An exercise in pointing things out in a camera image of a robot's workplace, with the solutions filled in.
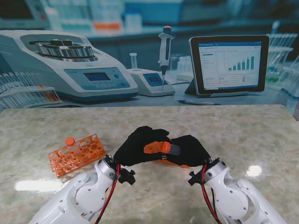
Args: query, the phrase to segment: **black glove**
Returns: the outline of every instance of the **black glove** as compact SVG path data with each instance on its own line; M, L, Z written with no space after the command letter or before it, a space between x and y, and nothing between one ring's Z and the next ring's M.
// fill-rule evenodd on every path
M181 148L180 155L167 154L167 160L177 165L197 167L205 164L211 158L202 144L191 135L172 139L170 143Z
M154 141L169 142L170 139L167 137L168 134L169 132L166 130L153 130L148 126L137 128L116 151L114 155L114 162L123 166L133 166L141 162L160 160L165 154L146 154L144 153L144 147Z

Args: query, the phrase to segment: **marble countertop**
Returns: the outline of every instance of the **marble countertop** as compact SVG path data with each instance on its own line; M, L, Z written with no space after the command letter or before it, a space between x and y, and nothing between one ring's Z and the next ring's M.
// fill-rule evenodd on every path
M67 137L97 133L113 155L137 127L164 128L175 138L191 134L235 178L247 178L289 224L299 218L299 126L281 105L163 106L12 109L0 114L1 223L27 224L67 182L90 164L60 179L48 152ZM136 183L117 184L101 223L214 224L191 170L156 162L131 167Z

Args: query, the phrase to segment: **pen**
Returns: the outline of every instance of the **pen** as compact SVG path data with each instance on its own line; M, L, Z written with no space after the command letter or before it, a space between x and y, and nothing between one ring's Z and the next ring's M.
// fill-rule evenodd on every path
M205 101L195 101L195 100L177 100L181 104L192 104L192 105L221 105L221 104L215 104Z

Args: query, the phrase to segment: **tablet screen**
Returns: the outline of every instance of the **tablet screen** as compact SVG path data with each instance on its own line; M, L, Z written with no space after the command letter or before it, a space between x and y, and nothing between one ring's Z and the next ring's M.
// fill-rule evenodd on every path
M258 86L262 42L199 43L205 90Z

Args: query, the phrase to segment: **orange test tube rack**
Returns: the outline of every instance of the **orange test tube rack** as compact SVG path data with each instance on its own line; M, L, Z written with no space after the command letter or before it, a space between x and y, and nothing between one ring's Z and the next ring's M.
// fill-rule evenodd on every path
M68 174L106 155L97 134L76 141L75 144L78 145L77 150L65 146L49 153L51 169L52 172L56 172L57 177Z

